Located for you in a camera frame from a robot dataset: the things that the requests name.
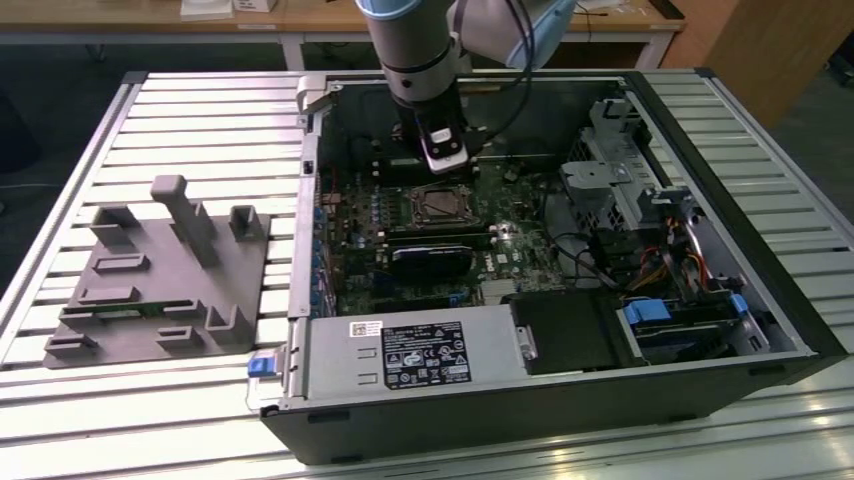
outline cpu socket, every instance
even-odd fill
[[[480,222],[468,204],[465,187],[425,187],[412,190],[412,226],[432,229],[466,227]]]

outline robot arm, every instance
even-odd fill
[[[465,49],[510,68],[526,68],[526,41],[510,11],[522,8],[536,45],[530,66],[538,68],[560,43],[575,0],[356,0],[356,4],[397,105],[402,137],[432,172],[446,172],[462,166],[482,146],[461,111],[460,52]]]

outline motherboard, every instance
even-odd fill
[[[348,316],[497,304],[520,291],[564,288],[538,218],[542,175],[494,159],[436,180],[412,174],[413,162],[330,174],[320,241],[334,299],[316,303]],[[433,181],[406,185],[420,178]]]

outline wooden table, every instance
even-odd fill
[[[684,22],[647,0],[596,13],[572,18],[563,41],[641,43],[636,67],[657,67]],[[352,0],[280,0],[270,13],[208,22],[181,22],[178,0],[0,1],[0,44],[277,43],[288,69],[304,70],[301,44],[314,42],[369,42]]]

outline barcode sticker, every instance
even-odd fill
[[[349,322],[350,337],[378,337],[382,322]]]

